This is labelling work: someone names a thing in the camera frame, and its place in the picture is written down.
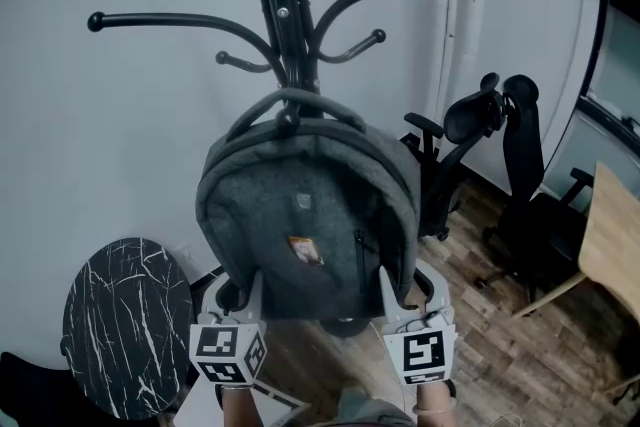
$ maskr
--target black metal coat rack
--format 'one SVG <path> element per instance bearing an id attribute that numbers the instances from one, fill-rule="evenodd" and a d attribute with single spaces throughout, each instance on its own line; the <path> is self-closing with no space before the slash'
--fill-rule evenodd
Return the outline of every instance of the black metal coat rack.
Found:
<path id="1" fill-rule="evenodd" d="M 105 27 L 127 27 L 141 25 L 209 27 L 235 34 L 253 45 L 267 64 L 255 64 L 218 52 L 219 64 L 230 64 L 251 73 L 264 73 L 272 70 L 279 87 L 297 87 L 307 91 L 319 92 L 318 60 L 327 63 L 344 63 L 361 54 L 376 43 L 382 43 L 386 34 L 381 29 L 374 30 L 370 36 L 354 45 L 339 56 L 329 56 L 320 50 L 322 40 L 331 23 L 347 8 L 361 0 L 337 0 L 322 15 L 314 27 L 309 0 L 260 0 L 264 14 L 269 43 L 250 29 L 225 18 L 184 13 L 93 13 L 87 23 L 92 32 Z M 282 128 L 294 128 L 299 123 L 299 114 L 320 116 L 318 112 L 298 113 L 298 107 L 288 105 L 277 117 Z"/>

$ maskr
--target office chair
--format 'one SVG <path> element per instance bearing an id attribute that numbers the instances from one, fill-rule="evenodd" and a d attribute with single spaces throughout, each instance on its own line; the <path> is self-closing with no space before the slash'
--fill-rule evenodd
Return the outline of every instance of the office chair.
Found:
<path id="1" fill-rule="evenodd" d="M 119 420 L 85 397 L 71 370 L 39 367 L 9 352 L 0 354 L 0 409 L 21 426 L 158 425 L 156 418 L 136 422 Z"/>
<path id="2" fill-rule="evenodd" d="M 569 206 L 585 187 L 593 188 L 593 177 L 574 168 L 575 184 L 560 200 L 540 193 L 533 199 L 544 178 L 542 145 L 538 123 L 538 88 L 524 75 L 504 82 L 507 126 L 504 133 L 504 158 L 511 185 L 511 198 L 497 227 L 486 228 L 484 241 L 498 236 L 515 261 L 504 270 L 475 285 L 514 276 L 527 286 L 529 301 L 534 302 L 539 285 L 551 276 L 566 279 L 578 272 L 578 255 L 586 227 L 586 217 Z"/>
<path id="3" fill-rule="evenodd" d="M 445 240 L 449 235 L 446 226 L 450 212 L 459 206 L 458 185 L 464 178 L 460 160 L 484 136 L 500 130 L 504 123 L 504 101 L 495 90 L 500 77 L 496 73 L 485 75 L 480 91 L 454 103 L 444 117 L 444 128 L 414 112 L 404 119 L 422 130 L 424 149 L 420 151 L 420 138 L 407 134 L 401 140 L 420 162 L 420 226 L 418 235 L 433 235 Z M 442 162 L 438 162 L 438 150 L 434 138 L 445 136 L 457 144 Z"/>

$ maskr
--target backpack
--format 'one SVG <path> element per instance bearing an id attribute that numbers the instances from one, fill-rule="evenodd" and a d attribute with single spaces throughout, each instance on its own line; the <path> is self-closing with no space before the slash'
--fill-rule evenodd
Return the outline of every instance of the backpack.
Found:
<path id="1" fill-rule="evenodd" d="M 279 101 L 301 108 L 292 134 L 275 120 L 254 124 Z M 335 119 L 305 117 L 304 108 Z M 380 265 L 399 300 L 413 282 L 419 164 L 347 107 L 283 88 L 211 146 L 196 217 L 244 297 L 262 271 L 266 318 L 376 317 L 384 313 Z"/>

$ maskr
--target backpack handle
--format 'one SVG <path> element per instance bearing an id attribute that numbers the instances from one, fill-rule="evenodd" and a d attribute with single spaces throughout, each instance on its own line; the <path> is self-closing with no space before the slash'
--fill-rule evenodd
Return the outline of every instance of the backpack handle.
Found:
<path id="1" fill-rule="evenodd" d="M 281 100 L 316 108 L 362 133 L 366 130 L 366 124 L 360 115 L 356 114 L 344 105 L 334 102 L 329 98 L 325 98 L 324 96 L 320 96 L 317 93 L 310 93 L 309 91 L 304 91 L 302 89 L 286 87 L 265 96 L 240 116 L 231 126 L 229 132 L 227 132 L 227 142 L 230 142 L 236 137 L 244 134 L 260 116 Z"/>

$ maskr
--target round table top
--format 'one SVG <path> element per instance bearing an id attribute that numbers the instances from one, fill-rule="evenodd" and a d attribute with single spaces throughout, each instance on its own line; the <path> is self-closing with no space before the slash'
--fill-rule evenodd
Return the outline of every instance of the round table top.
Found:
<path id="1" fill-rule="evenodd" d="M 113 242 L 69 291 L 61 348 L 84 394 L 116 418 L 169 406 L 187 378 L 193 306 L 180 266 L 150 240 Z"/>

